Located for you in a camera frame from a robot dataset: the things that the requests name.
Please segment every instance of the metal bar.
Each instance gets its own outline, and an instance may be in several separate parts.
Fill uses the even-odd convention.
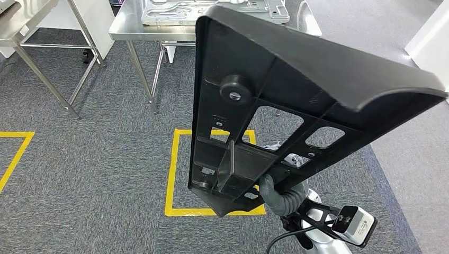
[[[40,69],[36,66],[34,61],[30,58],[30,56],[26,53],[23,47],[20,46],[19,42],[14,47],[14,50],[19,54],[19,56],[26,62],[26,64],[36,73],[36,75],[40,78],[40,80],[50,89],[50,91],[56,96],[56,98],[61,102],[61,104],[66,108],[69,113],[73,116],[73,118],[78,119],[79,115],[76,111],[71,107],[71,105],[64,99],[64,97],[60,94],[60,92],[56,89],[56,87],[47,79],[47,77],[40,71]]]
[[[153,98],[155,97],[156,86],[157,86],[157,79],[159,78],[160,65],[162,64],[162,60],[163,60],[164,55],[165,55],[165,51],[161,50],[160,53],[159,53],[159,59],[157,60],[155,78],[153,80],[153,85],[151,86],[151,95],[153,96]]]
[[[162,58],[162,62],[167,62],[167,57],[165,56],[165,47],[162,45],[162,42],[159,41],[159,46],[160,46],[160,50],[162,52],[163,58]]]
[[[98,56],[94,56],[94,58],[92,58],[91,62],[87,66],[86,71],[84,72],[83,76],[81,77],[81,80],[78,82],[78,85],[75,88],[75,91],[73,92],[73,94],[70,97],[70,100],[69,100],[70,105],[73,104],[73,101],[75,101],[76,96],[78,96],[78,93],[81,90],[81,87],[84,85],[84,82],[86,82],[87,76],[91,72],[92,67],[94,67],[94,64],[95,64],[95,61],[97,60],[97,58],[98,58]]]
[[[67,0],[67,2],[70,5],[71,10],[73,11],[73,14],[75,15],[76,19],[78,20],[79,26],[81,26],[81,33],[83,34],[84,38],[87,41],[87,44],[89,46],[92,46],[92,51],[94,52],[94,55],[98,56],[98,61],[100,63],[100,66],[106,66],[106,63],[104,62],[103,58],[101,57],[97,46],[95,45],[94,40],[91,37],[91,34],[89,33],[89,30],[87,29],[86,23],[84,23],[83,18],[81,17],[81,14],[78,11],[78,8],[76,7],[73,0]]]
[[[151,95],[150,88],[148,86],[147,78],[145,77],[145,73],[143,73],[142,65],[140,64],[139,56],[137,55],[136,48],[134,46],[134,43],[132,41],[127,41],[127,45],[129,48],[129,52],[131,53],[131,60],[134,63],[134,66],[137,69],[137,74],[139,75],[140,82],[143,85],[143,88],[145,90],[145,94],[148,97],[149,103],[151,103],[151,107],[153,108],[153,111],[156,111],[156,101],[153,100],[153,96]]]
[[[195,47],[196,44],[195,43],[164,43],[162,42],[163,46],[188,46],[188,47]]]
[[[92,49],[88,45],[69,45],[69,44],[37,44],[37,43],[22,43],[22,47],[29,48],[61,48],[61,49]]]

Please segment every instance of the floor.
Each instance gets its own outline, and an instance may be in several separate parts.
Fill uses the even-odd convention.
[[[386,1],[381,3],[379,6],[389,6]],[[346,3],[310,4],[324,34],[338,42],[337,28],[324,21],[349,12],[343,8]],[[428,15],[433,6],[429,5],[428,11],[421,8]],[[343,13],[330,11],[335,8]],[[73,41],[79,40],[80,34],[41,30],[32,40],[48,38]],[[345,42],[357,46],[351,40],[341,43]],[[371,45],[372,51],[367,51],[376,51],[382,40]],[[149,42],[136,43],[136,47],[151,79],[158,46]],[[69,97],[85,69],[82,52],[27,52]],[[390,58],[400,60],[395,52]],[[283,233],[279,219],[270,211],[221,219],[164,215],[173,131],[191,127],[194,54],[194,49],[179,48],[175,62],[164,64],[157,90],[160,113],[153,115],[126,45],[116,42],[108,66],[96,67],[75,102],[82,116],[78,121],[69,117],[21,59],[13,56],[3,63],[0,131],[34,131],[35,135],[0,194],[2,253],[261,253],[270,239]],[[275,123],[254,129],[259,144],[268,142],[270,136],[285,135]],[[10,163],[21,142],[0,138],[0,170]],[[189,142],[190,137],[185,136],[179,143],[174,207],[205,207],[186,188]],[[378,161],[373,148],[367,146],[314,176],[310,185],[324,202],[356,204],[379,218],[369,245],[365,249],[351,247],[353,253],[421,253],[422,243],[415,240],[407,213],[394,197],[395,188],[388,184],[389,173],[383,170],[386,161]],[[295,240],[286,239],[272,253],[299,252]]]

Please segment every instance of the black cable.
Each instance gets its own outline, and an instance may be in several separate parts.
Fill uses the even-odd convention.
[[[325,222],[325,225],[332,224],[333,222],[334,222],[334,221],[326,221],[326,222]],[[310,227],[308,227],[308,228],[306,228],[306,229],[301,229],[301,230],[297,230],[297,231],[293,231],[293,232],[288,232],[288,233],[279,235],[278,237],[276,237],[275,239],[273,239],[273,240],[268,244],[268,247],[267,247],[267,249],[265,250],[265,254],[270,254],[271,248],[272,248],[273,245],[274,245],[275,243],[277,243],[279,240],[281,240],[281,239],[283,239],[283,238],[286,238],[286,237],[289,237],[289,236],[291,236],[291,235],[295,235],[295,234],[304,234],[304,233],[306,233],[306,232],[308,232],[308,231],[310,231],[310,230],[314,230],[314,229],[317,229],[317,227],[316,227],[316,226],[310,226]]]

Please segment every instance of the yellow floor marking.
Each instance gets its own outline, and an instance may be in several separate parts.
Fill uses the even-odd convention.
[[[6,182],[10,178],[11,174],[14,171],[15,166],[17,166],[17,163],[19,163],[20,157],[22,157],[23,152],[25,151],[26,147],[30,143],[31,139],[34,136],[34,132],[2,132],[0,131],[0,138],[25,138],[23,140],[22,144],[20,145],[19,150],[15,154],[13,161],[11,161],[10,165],[8,166],[8,169],[3,174],[2,179],[0,179],[0,193],[3,190],[3,187],[5,187]]]
[[[192,130],[175,129],[172,143],[172,156],[170,169],[168,171],[167,195],[165,197],[165,215],[166,216],[216,216],[210,208],[173,208],[173,192],[175,189],[176,163],[178,159],[179,138],[181,135],[192,135]],[[224,130],[212,130],[211,135],[229,135]],[[249,136],[249,142],[256,144],[256,135],[253,130],[245,131],[245,135]],[[235,211],[228,215],[265,215],[264,205],[261,205],[252,211]]]

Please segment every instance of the stainless steel table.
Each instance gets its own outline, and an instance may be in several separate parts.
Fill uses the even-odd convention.
[[[147,26],[143,25],[141,17],[145,9],[146,0],[126,0],[117,16],[115,17],[109,34],[112,40],[126,41],[131,59],[137,69],[140,81],[147,94],[148,101],[151,103],[154,112],[157,111],[155,104],[155,91],[159,71],[162,62],[166,62],[166,48],[169,46],[195,46],[196,40],[194,26]],[[298,10],[298,30],[315,36],[321,36],[321,30],[308,8],[307,2],[303,0]],[[147,78],[143,73],[139,56],[133,41],[157,41],[160,45],[159,59],[156,66],[156,72],[151,88],[148,85]],[[193,43],[167,43],[164,41],[192,41]]]
[[[51,9],[58,4],[59,0],[16,0],[7,11],[0,15],[0,46],[13,47],[19,56],[26,62],[26,64],[36,73],[41,81],[50,89],[50,91],[61,102],[63,107],[69,111],[74,118],[79,118],[78,113],[72,108],[72,104],[78,95],[81,87],[91,72],[94,64],[98,62],[101,66],[105,66],[103,58],[100,56],[97,47],[92,40],[86,24],[84,23],[76,5],[73,0],[67,0],[71,10],[75,14],[81,32],[86,39],[85,45],[71,45],[71,44],[30,44],[22,43],[22,41],[34,31],[37,25],[47,16]],[[40,71],[36,63],[30,58],[23,47],[37,47],[37,48],[67,48],[67,49],[91,49],[93,52],[93,59],[87,66],[81,80],[75,88],[69,101],[67,101],[55,86],[48,80],[48,78]]]

